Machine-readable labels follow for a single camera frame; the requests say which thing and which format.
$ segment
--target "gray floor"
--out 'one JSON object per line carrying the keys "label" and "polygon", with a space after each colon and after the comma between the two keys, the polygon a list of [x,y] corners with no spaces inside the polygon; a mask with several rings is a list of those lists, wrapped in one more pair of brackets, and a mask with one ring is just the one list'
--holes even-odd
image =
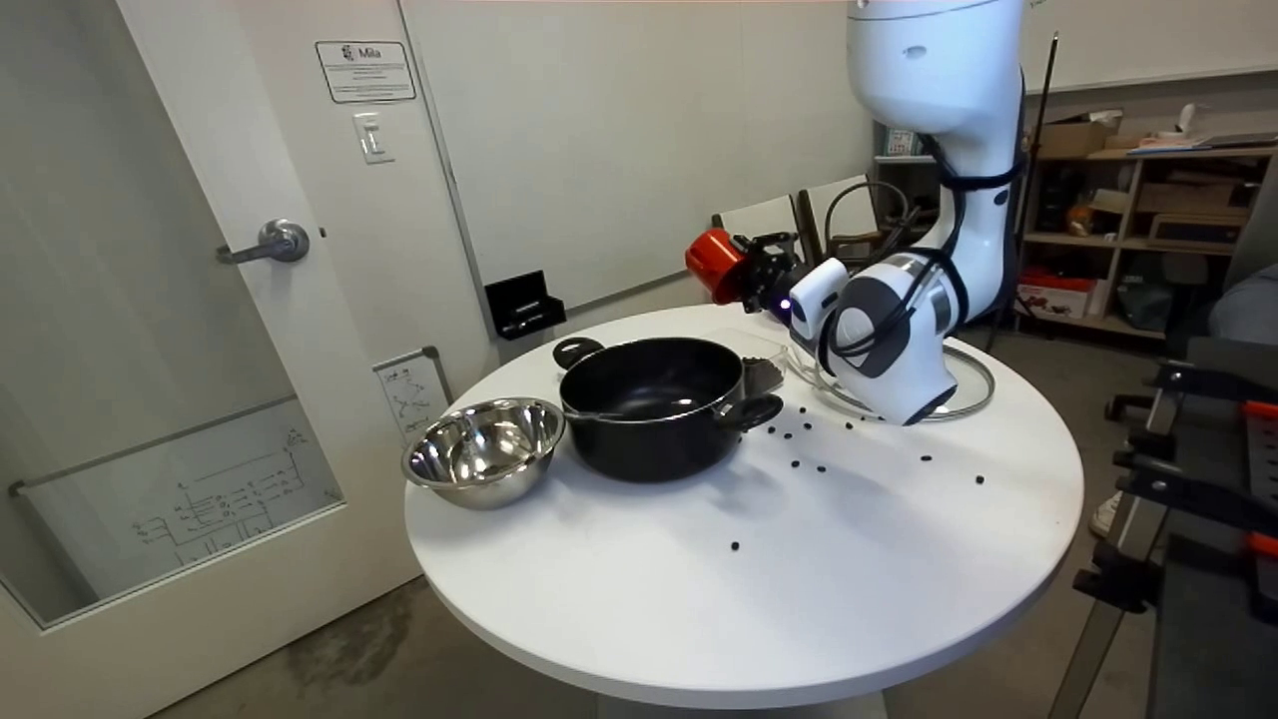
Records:
{"label": "gray floor", "polygon": [[[1084,512],[1111,495],[1111,450],[1122,427],[1103,420],[1112,391],[1136,391],[1154,356],[1090,339],[997,336],[995,356],[1017,366],[1071,424],[1084,458]],[[1071,591],[1090,539],[1079,532],[1033,612],[969,660],[893,685],[893,719],[1038,719],[1071,660],[1084,600]],[[1151,617],[1126,617],[1084,701],[1084,719],[1136,719],[1147,705]],[[471,640],[423,581],[250,663],[177,701],[165,719],[585,719],[596,699],[521,672]]]}

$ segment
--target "stainless steel bowl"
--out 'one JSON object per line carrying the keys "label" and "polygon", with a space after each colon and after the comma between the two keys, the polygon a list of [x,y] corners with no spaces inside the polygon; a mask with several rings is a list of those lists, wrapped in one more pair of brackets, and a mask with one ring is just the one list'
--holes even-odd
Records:
{"label": "stainless steel bowl", "polygon": [[561,410],[507,394],[439,414],[406,450],[406,472],[448,504],[501,507],[527,495],[561,440]]}

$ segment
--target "white table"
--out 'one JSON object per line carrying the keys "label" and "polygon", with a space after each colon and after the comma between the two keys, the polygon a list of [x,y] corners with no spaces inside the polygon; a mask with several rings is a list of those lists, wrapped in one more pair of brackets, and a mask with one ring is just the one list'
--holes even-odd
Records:
{"label": "white table", "polygon": [[[581,336],[786,352],[766,314],[710,304]],[[879,696],[1007,628],[1045,585],[1080,512],[1066,424],[1010,366],[963,352],[995,376],[975,414],[862,424],[786,370],[781,414],[690,480],[617,484],[585,472],[568,440],[545,484],[501,512],[406,487],[410,552],[495,652],[612,699],[754,709]],[[559,376],[539,346],[459,403],[559,400]]]}

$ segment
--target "white door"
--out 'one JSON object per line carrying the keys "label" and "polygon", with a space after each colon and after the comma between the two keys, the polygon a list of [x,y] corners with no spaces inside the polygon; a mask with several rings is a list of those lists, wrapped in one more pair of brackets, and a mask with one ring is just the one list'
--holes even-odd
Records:
{"label": "white door", "polygon": [[[236,0],[0,9],[0,715],[149,715],[416,573]],[[267,219],[300,265],[220,265]]]}

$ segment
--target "sign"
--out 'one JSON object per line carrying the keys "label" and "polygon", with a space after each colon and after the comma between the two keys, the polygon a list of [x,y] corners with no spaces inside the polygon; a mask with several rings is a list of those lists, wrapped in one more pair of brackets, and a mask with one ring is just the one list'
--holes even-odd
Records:
{"label": "sign", "polygon": [[400,102],[410,98],[402,42],[314,42],[328,94],[334,102]]}

